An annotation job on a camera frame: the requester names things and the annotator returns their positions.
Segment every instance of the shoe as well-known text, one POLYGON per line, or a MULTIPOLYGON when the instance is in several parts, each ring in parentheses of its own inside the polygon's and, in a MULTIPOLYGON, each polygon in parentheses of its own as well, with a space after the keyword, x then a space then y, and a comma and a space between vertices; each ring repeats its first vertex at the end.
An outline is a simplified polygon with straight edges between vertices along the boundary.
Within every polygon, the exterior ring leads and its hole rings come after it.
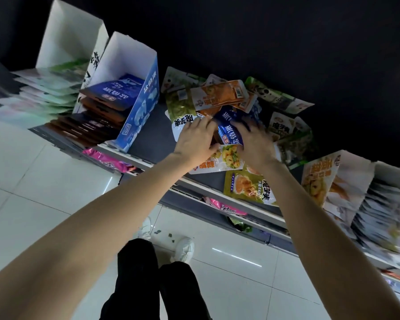
POLYGON ((194 254, 194 242, 191 238, 182 238, 175 248, 175 255, 171 257, 171 263, 183 262, 187 263, 193 258, 194 254))
POLYGON ((151 219, 150 217, 147 217, 142 223, 142 226, 139 227, 138 238, 150 240, 151 239, 150 231, 151 231, 151 219))

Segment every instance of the leg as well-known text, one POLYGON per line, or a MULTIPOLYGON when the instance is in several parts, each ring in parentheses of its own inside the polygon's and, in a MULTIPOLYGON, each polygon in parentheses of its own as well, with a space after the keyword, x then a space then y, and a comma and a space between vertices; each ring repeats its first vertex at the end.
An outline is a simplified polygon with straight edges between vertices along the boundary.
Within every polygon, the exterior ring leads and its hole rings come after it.
POLYGON ((116 289, 104 303, 100 320, 160 318, 158 269, 154 246, 129 241, 117 255, 116 289))
POLYGON ((200 288, 188 262, 191 259, 192 250, 187 251, 187 245, 183 244, 187 239, 183 239, 176 246, 175 262, 163 265, 159 269, 160 293, 166 307, 169 320, 191 319, 209 320, 211 319, 207 310, 206 303, 200 293, 200 288))

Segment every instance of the hand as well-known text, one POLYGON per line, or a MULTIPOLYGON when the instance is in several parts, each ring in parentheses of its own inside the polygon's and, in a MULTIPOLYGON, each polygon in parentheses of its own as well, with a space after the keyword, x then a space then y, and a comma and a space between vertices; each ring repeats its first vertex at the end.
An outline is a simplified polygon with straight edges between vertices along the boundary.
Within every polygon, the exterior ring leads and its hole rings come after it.
POLYGON ((174 154, 187 163, 190 169, 205 162, 219 148, 219 144, 210 145, 217 124, 212 117, 195 118, 187 122, 179 135, 174 154))
POLYGON ((244 121, 250 131, 243 123, 231 120, 231 124, 238 129, 243 138, 244 146, 239 146, 237 152, 247 165, 262 173, 265 166, 278 162, 272 137, 263 127, 259 128, 252 119, 244 118, 244 121))

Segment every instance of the barcode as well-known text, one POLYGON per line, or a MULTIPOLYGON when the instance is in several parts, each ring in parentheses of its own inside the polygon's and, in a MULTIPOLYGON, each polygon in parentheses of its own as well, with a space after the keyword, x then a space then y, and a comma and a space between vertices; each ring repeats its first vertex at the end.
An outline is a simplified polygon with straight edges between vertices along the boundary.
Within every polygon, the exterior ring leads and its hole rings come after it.
POLYGON ((178 98, 179 98, 179 101, 188 99, 187 91, 179 90, 178 91, 178 98))
POLYGON ((243 94, 241 93, 240 87, 235 87, 235 95, 237 96, 237 98, 242 98, 243 94))

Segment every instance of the person's left hand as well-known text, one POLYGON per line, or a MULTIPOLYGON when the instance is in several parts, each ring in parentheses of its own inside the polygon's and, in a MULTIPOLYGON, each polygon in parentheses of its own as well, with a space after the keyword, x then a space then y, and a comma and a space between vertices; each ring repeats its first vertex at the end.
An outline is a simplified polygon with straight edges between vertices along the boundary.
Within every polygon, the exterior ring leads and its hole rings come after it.
POLYGON ((212 117, 195 118, 187 122, 179 135, 174 154, 184 160, 190 169, 205 162, 219 148, 219 144, 210 145, 213 132, 218 127, 212 117))

